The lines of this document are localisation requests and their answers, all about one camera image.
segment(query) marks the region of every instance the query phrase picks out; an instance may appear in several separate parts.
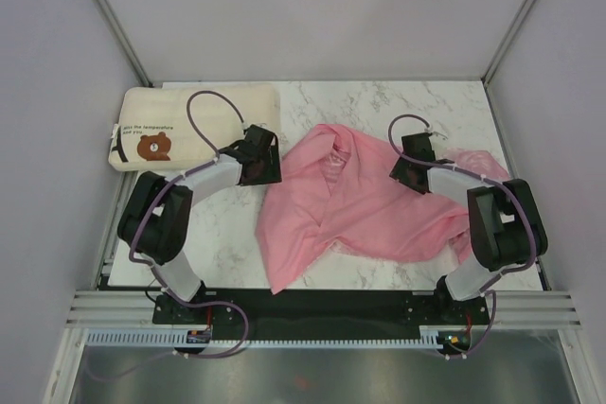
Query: brown bear face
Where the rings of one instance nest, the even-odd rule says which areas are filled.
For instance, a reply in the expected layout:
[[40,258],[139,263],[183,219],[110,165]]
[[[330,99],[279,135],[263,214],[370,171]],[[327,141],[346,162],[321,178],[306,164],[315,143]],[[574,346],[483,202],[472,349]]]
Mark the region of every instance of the brown bear face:
[[170,145],[170,139],[164,132],[159,132],[154,136],[144,134],[139,139],[136,152],[147,161],[170,161]]

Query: pink cloth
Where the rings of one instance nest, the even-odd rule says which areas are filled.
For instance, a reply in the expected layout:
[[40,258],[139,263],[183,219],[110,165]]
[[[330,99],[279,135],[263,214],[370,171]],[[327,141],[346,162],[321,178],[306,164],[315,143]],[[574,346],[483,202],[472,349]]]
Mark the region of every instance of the pink cloth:
[[[487,152],[462,153],[482,165],[481,173],[507,176]],[[257,224],[273,293],[335,240],[357,255],[399,262],[431,259],[451,238],[460,258],[469,254],[467,210],[390,179],[396,161],[389,144],[342,125],[314,127],[284,157],[282,183],[270,185]]]

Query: white marble surface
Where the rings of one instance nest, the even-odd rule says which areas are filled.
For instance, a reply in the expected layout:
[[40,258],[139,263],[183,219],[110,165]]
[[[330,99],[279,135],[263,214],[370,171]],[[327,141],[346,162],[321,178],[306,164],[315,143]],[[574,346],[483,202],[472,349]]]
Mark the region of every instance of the white marble surface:
[[[281,153],[319,123],[340,123],[386,139],[391,119],[410,113],[422,115],[435,131],[448,136],[437,141],[438,154],[447,147],[485,149],[505,165],[479,81],[295,81],[276,82],[275,86],[281,100]],[[394,129],[396,137],[421,131],[421,125],[414,120],[403,120]],[[193,270],[209,287],[269,287],[254,236],[264,191],[264,187],[254,186],[228,188],[193,208],[186,254]],[[290,288],[432,290],[437,279],[457,265],[448,247],[433,260],[410,264],[347,255],[343,249],[340,244],[333,245]],[[110,285],[147,286],[151,281],[147,267],[129,262],[128,246],[120,241]],[[536,269],[531,268],[506,276],[495,288],[542,287]]]

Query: beige pillow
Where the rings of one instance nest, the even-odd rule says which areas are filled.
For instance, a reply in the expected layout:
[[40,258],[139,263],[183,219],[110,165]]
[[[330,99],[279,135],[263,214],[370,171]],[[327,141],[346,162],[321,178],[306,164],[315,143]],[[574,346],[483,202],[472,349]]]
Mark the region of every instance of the beige pillow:
[[[200,90],[230,99],[244,121],[279,134],[279,95],[271,84],[224,85],[214,88],[146,89],[136,87],[124,96],[114,127],[109,162],[120,171],[189,169],[213,158],[213,150],[194,131],[186,104]],[[200,131],[218,148],[243,138],[238,115],[222,99],[198,95],[191,115]]]

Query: gray floor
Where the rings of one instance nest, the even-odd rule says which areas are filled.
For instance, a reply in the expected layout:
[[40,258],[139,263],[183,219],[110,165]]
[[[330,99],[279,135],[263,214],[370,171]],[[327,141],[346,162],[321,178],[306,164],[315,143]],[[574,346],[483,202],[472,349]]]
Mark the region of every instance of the gray floor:
[[[159,351],[87,348],[111,376]],[[96,403],[565,403],[578,402],[560,346],[549,337],[491,333],[467,360],[411,350],[249,350],[227,360],[151,363],[112,383],[80,372],[74,402]]]

